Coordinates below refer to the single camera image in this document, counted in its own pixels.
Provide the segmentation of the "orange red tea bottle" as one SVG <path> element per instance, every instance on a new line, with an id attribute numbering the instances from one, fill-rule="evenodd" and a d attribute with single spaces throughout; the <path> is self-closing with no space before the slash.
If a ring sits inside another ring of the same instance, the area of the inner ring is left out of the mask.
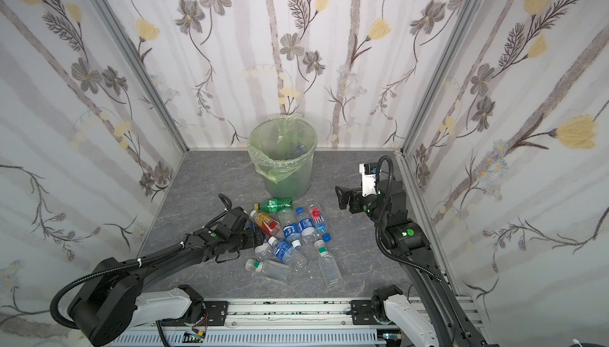
<path id="1" fill-rule="evenodd" d="M 267 237 L 275 237 L 280 239 L 283 235 L 282 226 L 280 223 L 265 212 L 253 210 L 250 217 L 256 225 L 258 225 Z"/>

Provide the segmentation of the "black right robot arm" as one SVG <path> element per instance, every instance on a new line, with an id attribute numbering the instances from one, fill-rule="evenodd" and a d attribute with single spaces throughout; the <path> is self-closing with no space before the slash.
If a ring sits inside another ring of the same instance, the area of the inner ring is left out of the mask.
<path id="1" fill-rule="evenodd" d="M 363 163 L 359 172 L 361 188 L 336 187 L 339 208 L 372 221 L 380 252 L 404 269 L 427 312 L 421 315 L 406 293 L 390 285 L 371 297 L 375 321 L 397 326 L 405 346 L 487 346 L 442 275 L 423 228 L 408 217 L 407 193 L 395 177 L 392 158 Z"/>

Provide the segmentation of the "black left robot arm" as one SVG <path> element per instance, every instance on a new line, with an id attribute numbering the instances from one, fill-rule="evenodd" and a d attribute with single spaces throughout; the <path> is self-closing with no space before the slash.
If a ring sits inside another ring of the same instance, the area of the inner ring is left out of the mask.
<path id="1" fill-rule="evenodd" d="M 229 209 L 214 228 L 186 234 L 174 246 L 142 258 L 100 262 L 57 292 L 50 315 L 60 325 L 82 331 L 93 346 L 107 345 L 145 323 L 170 318 L 197 322 L 207 312 L 202 296 L 189 285 L 158 292 L 147 288 L 191 265 L 255 248 L 264 240 L 263 230 L 242 208 Z"/>

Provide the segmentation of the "Fiji bottle pink flower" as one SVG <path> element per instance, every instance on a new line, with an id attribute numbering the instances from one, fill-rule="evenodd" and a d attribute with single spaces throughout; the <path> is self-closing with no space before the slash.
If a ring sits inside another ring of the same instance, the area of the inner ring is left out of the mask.
<path id="1" fill-rule="evenodd" d="M 331 241 L 331 235 L 328 232 L 328 223 L 324 217 L 322 209 L 319 204 L 314 203 L 309 205 L 309 213 L 312 216 L 312 220 L 315 223 L 317 233 L 324 242 Z"/>

